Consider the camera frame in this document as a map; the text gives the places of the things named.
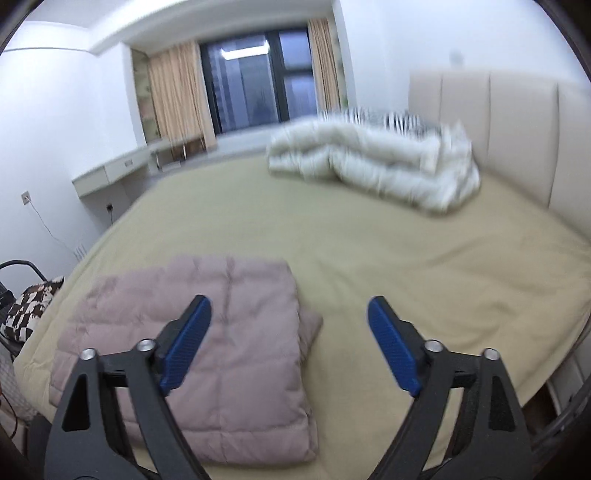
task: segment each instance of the folded pink quilt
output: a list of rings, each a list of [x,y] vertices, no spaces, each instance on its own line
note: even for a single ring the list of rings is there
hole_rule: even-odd
[[[238,465],[315,458],[316,422],[301,363],[322,319],[300,306],[282,261],[179,257],[100,279],[58,341],[51,403],[59,403],[82,350],[104,355],[155,338],[197,294],[211,300],[212,322],[183,385],[167,398],[197,457]],[[119,401],[134,441],[141,435],[125,390]]]

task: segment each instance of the wall outlet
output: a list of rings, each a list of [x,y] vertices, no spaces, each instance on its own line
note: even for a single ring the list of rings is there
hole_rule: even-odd
[[[83,244],[78,244],[78,246],[74,249],[74,255],[78,259],[78,262],[81,262],[86,254],[86,247]]]
[[[464,54],[459,50],[452,50],[449,53],[449,63],[452,67],[461,69],[464,66]]]

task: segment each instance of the metal screw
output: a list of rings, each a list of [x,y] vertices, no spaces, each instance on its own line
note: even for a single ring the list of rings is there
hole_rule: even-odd
[[[156,342],[154,342],[151,338],[146,338],[138,342],[138,350],[140,352],[149,352],[156,346]]]
[[[497,352],[494,348],[486,348],[482,355],[487,357],[489,360],[498,360],[501,358],[499,352]]]
[[[94,357],[96,357],[96,350],[93,348],[87,348],[86,350],[82,350],[82,353],[80,354],[80,358],[82,358],[82,360],[90,360]]]
[[[441,352],[443,350],[443,344],[439,340],[427,340],[425,342],[425,348],[430,352]]]

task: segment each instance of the beige bed sheet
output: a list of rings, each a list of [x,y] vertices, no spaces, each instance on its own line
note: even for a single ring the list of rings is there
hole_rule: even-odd
[[[53,417],[57,338],[97,276],[225,253],[287,260],[303,303],[324,317],[304,370],[320,453],[279,473],[209,466],[214,480],[369,476],[410,405],[368,328],[372,296],[385,295],[425,338],[452,350],[498,349],[522,403],[559,365],[591,308],[587,240],[495,177],[484,175],[479,196],[459,212],[434,218],[339,183],[272,177],[262,158],[236,160],[162,180],[92,248],[15,362],[25,396]],[[452,427],[446,417],[432,461]]]

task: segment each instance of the beige curtain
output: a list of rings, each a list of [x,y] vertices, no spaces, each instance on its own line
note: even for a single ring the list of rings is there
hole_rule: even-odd
[[[329,22],[325,18],[315,18],[308,23],[310,48],[312,50],[312,69],[316,82],[318,107],[321,110],[340,108],[339,84],[337,82],[335,55],[330,41]]]
[[[214,147],[199,46],[190,41],[158,53],[148,70],[160,134],[172,141],[203,136],[206,148]]]

